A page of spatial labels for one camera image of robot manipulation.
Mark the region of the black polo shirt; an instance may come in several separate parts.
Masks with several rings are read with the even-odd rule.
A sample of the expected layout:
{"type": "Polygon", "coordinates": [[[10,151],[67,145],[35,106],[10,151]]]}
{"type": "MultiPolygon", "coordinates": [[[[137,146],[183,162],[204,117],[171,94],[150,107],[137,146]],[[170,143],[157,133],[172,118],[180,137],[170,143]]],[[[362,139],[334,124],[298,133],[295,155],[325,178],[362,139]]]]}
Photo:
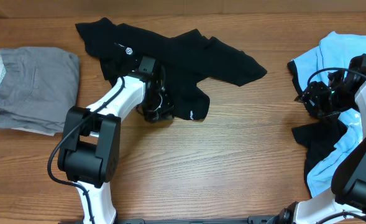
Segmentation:
{"type": "Polygon", "coordinates": [[[165,77],[171,114],[185,120],[202,120],[209,111],[210,98],[198,82],[212,77],[242,86],[267,74],[251,56],[215,37],[208,39],[197,29],[169,38],[127,24],[115,25],[106,17],[78,23],[76,29],[111,85],[138,68],[142,57],[154,58],[165,77]]]}

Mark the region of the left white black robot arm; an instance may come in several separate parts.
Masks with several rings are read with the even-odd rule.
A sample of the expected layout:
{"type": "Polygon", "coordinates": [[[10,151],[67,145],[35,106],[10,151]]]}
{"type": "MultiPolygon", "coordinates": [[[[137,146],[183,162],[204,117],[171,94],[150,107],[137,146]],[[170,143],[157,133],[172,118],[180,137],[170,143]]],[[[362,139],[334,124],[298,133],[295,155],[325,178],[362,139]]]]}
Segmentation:
{"type": "Polygon", "coordinates": [[[98,102],[67,112],[62,140],[47,170],[53,181],[77,189],[82,223],[117,223],[110,181],[119,162],[121,123],[132,110],[151,123],[172,119],[166,79],[163,65],[142,62],[98,102]]]}

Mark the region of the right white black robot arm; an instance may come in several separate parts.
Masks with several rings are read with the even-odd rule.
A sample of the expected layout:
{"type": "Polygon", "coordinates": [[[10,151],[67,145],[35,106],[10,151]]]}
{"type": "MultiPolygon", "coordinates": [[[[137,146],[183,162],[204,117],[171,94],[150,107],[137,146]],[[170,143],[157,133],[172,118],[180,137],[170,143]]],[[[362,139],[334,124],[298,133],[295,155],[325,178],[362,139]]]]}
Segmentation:
{"type": "Polygon", "coordinates": [[[279,223],[337,223],[349,218],[366,222],[366,71],[330,68],[329,72],[330,84],[308,80],[301,100],[313,102],[318,115],[357,107],[365,137],[339,164],[331,186],[281,211],[279,223]]]}

